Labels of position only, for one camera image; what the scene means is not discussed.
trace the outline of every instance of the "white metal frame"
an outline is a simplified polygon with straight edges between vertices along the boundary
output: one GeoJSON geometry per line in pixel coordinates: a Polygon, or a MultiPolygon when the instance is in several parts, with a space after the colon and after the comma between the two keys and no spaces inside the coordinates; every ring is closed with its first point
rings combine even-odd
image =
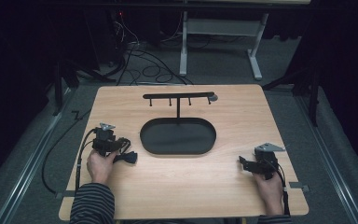
{"type": "Polygon", "coordinates": [[[220,21],[189,19],[187,12],[183,14],[183,35],[182,50],[180,56],[179,75],[185,77],[187,74],[187,35],[208,34],[208,35],[246,35],[254,36],[255,44],[252,49],[247,50],[247,55],[252,66],[254,77],[261,80],[261,72],[255,58],[261,37],[267,24],[268,13],[263,14],[261,21],[220,21]]]}

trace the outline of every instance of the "table leg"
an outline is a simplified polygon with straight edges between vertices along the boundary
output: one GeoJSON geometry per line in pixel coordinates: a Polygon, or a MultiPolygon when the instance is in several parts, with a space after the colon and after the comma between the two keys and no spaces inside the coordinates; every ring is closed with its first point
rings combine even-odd
{"type": "Polygon", "coordinates": [[[183,33],[182,33],[182,51],[180,54],[179,75],[185,77],[187,73],[187,12],[183,12],[183,33]]]}
{"type": "Polygon", "coordinates": [[[266,28],[268,17],[269,17],[268,13],[263,14],[263,18],[261,19],[260,25],[258,26],[254,47],[252,49],[248,49],[247,52],[254,73],[254,77],[256,80],[261,80],[262,76],[261,76],[260,68],[258,67],[257,59],[255,58],[255,54],[257,53],[258,46],[260,45],[260,41],[261,41],[261,37],[263,36],[264,29],[266,28]]]}

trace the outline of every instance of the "striped sleeve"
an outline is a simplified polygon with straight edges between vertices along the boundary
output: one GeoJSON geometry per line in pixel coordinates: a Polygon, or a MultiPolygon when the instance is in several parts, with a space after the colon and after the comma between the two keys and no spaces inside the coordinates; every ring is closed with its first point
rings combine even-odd
{"type": "Polygon", "coordinates": [[[106,185],[90,183],[79,188],[70,223],[114,223],[115,197],[106,185]]]}
{"type": "Polygon", "coordinates": [[[288,215],[282,216],[260,216],[257,224],[293,224],[292,219],[288,215]]]}

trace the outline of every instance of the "human hand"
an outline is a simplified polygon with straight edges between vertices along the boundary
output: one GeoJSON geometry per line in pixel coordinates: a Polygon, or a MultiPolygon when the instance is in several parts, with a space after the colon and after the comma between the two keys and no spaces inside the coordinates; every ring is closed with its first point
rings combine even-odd
{"type": "Polygon", "coordinates": [[[101,156],[95,149],[91,151],[87,158],[87,169],[91,175],[92,183],[106,185],[107,179],[113,170],[113,160],[117,151],[112,152],[107,157],[101,156]]]}
{"type": "Polygon", "coordinates": [[[283,215],[282,181],[279,175],[275,172],[269,180],[266,180],[263,175],[253,173],[253,176],[255,177],[255,182],[257,182],[260,196],[266,204],[266,215],[283,215]]]}

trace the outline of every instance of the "wrist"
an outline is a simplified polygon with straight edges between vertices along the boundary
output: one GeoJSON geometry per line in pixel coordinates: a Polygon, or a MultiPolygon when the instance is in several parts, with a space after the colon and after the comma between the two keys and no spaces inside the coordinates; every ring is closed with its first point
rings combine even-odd
{"type": "Polygon", "coordinates": [[[266,203],[266,215],[267,216],[279,216],[283,215],[283,206],[280,202],[266,203]]]}
{"type": "Polygon", "coordinates": [[[107,177],[105,176],[94,176],[91,180],[92,183],[97,183],[97,184],[103,184],[106,185],[107,183],[107,177]]]}

